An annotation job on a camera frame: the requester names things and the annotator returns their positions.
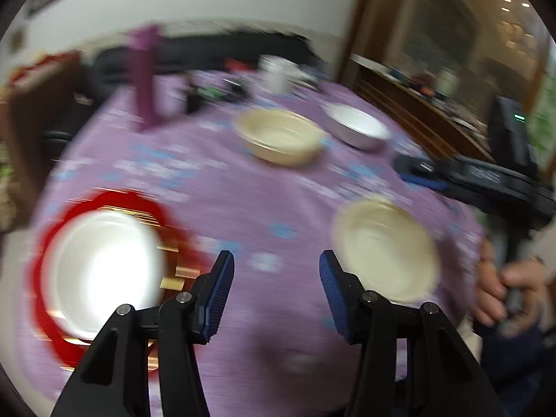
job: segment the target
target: metal screw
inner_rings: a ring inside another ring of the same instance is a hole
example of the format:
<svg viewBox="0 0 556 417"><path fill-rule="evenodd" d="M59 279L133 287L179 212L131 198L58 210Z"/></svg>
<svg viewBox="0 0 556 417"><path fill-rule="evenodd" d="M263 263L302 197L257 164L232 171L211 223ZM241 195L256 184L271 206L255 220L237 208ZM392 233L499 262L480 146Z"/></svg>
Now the metal screw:
<svg viewBox="0 0 556 417"><path fill-rule="evenodd" d="M122 304L121 306L118 306L118 308L116 309L116 313L118 315L127 315L130 312L131 312L131 306L129 304Z"/></svg>
<svg viewBox="0 0 556 417"><path fill-rule="evenodd" d="M186 303L191 298L193 298L193 295L191 295L191 293L187 292L187 291L181 292L181 293L176 295L176 301L180 302L182 304Z"/></svg>
<svg viewBox="0 0 556 417"><path fill-rule="evenodd" d="M430 313L430 314L438 312L438 306L433 302L426 302L425 305L423 306L423 309L425 310L426 313Z"/></svg>
<svg viewBox="0 0 556 417"><path fill-rule="evenodd" d="M366 302L377 302L379 295L376 292L368 290L364 291L361 297L363 298L363 301Z"/></svg>

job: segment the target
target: red plate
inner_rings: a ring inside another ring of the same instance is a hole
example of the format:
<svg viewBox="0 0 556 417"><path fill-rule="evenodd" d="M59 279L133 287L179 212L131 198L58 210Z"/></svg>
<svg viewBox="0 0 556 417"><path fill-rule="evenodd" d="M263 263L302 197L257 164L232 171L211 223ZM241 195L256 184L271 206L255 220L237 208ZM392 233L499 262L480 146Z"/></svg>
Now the red plate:
<svg viewBox="0 0 556 417"><path fill-rule="evenodd" d="M191 241L191 234L187 231L173 227L166 217L166 214L156 202L145 198L135 191L130 190L104 190L100 194L91 197L90 200L78 201L73 206L69 207L62 220L55 223L48 231L45 232L44 238L41 243L41 251L34 262L32 269L32 289L34 291L34 315L37 323L45 335L51 342L52 348L60 361L63 362L64 367L75 368L81 359L81 356L87 349L87 345L76 345L80 343L73 337L65 334L56 324L55 320L48 314L44 304L44 296L41 289L41 274L44 253L52 242L54 236L58 231L73 218L90 212L98 210L102 207L117 207L121 211L130 210L131 212L141 212L149 214L154 217L157 224L153 228L157 231L162 238L165 246L170 246L165 249L169 271L169 277L176 276L176 266L181 268L187 267L192 270L199 270L203 274L209 270L208 263L203 259L201 254L193 249ZM189 290L195 281L194 278L186 278L183 290ZM177 294L179 291L166 290L163 295L163 301L168 299L171 295ZM149 359L149 365L156 366L155 360Z"/></svg>

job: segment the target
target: white plate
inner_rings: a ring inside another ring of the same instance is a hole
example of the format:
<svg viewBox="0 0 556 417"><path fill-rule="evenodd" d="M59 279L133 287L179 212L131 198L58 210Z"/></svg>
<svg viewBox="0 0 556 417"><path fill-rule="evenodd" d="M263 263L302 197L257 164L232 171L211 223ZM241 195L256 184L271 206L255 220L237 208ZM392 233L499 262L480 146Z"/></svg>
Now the white plate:
<svg viewBox="0 0 556 417"><path fill-rule="evenodd" d="M375 150L390 139L388 127L373 116L349 105L327 105L327 129L350 146Z"/></svg>
<svg viewBox="0 0 556 417"><path fill-rule="evenodd" d="M45 253L48 313L68 334L92 340L119 305L158 305L165 269L160 245L152 228L128 214L95 210L74 218Z"/></svg>
<svg viewBox="0 0 556 417"><path fill-rule="evenodd" d="M390 301L417 301L438 282L433 238L408 212L385 199L363 199L340 209L332 236L344 271Z"/></svg>

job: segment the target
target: paper bowl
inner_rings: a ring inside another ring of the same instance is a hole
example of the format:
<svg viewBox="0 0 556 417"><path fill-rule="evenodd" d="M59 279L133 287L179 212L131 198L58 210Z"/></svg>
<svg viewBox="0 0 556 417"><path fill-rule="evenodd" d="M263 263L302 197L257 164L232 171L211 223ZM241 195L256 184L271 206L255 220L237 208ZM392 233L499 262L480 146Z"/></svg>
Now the paper bowl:
<svg viewBox="0 0 556 417"><path fill-rule="evenodd" d="M434 239L407 211L385 199L363 199L341 208L332 238L344 271L390 301L418 301L438 282Z"/></svg>
<svg viewBox="0 0 556 417"><path fill-rule="evenodd" d="M165 259L157 233L129 214L108 210L74 218L45 253L48 313L66 333L92 340L121 304L156 306Z"/></svg>
<svg viewBox="0 0 556 417"><path fill-rule="evenodd" d="M303 116L284 110L249 110L235 128L251 153L283 166L308 163L322 148L320 127Z"/></svg>
<svg viewBox="0 0 556 417"><path fill-rule="evenodd" d="M388 127L373 116L348 105L327 105L326 128L350 146L361 150L377 150L390 139Z"/></svg>

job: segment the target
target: round table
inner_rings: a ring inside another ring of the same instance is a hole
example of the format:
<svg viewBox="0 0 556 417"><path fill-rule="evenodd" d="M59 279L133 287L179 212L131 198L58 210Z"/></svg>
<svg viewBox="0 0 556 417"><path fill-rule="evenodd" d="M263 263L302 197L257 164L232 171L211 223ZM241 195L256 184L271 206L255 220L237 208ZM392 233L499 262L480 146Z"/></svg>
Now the round table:
<svg viewBox="0 0 556 417"><path fill-rule="evenodd" d="M201 83L223 73L199 72ZM256 82L256 75L249 75ZM442 260L436 302L459 323L473 301L474 263L481 229L469 209L433 191L405 184L391 168L397 153L422 150L384 113L348 89L327 83L322 94L269 96L255 86L248 105L208 104L182 114L180 78L156 77L164 122L135 130L133 93L122 87L99 109L52 172L32 221L38 237L69 199L95 187L143 190L162 203L197 248L214 260L230 250L236 273L218 334L197 361L212 417L324 415L347 403L359 348L337 334L319 279L319 256L332 247L335 212L369 193L409 211L434 236ZM389 144L366 153L330 137L303 168L265 163L233 130L247 106L286 108L326 128L326 103L365 111L391 130ZM70 373L61 369L32 314L29 282L19 293L16 346L29 382L56 399ZM400 352L404 343L399 342ZM405 371L398 356L397 375ZM160 414L158 386L151 406Z"/></svg>

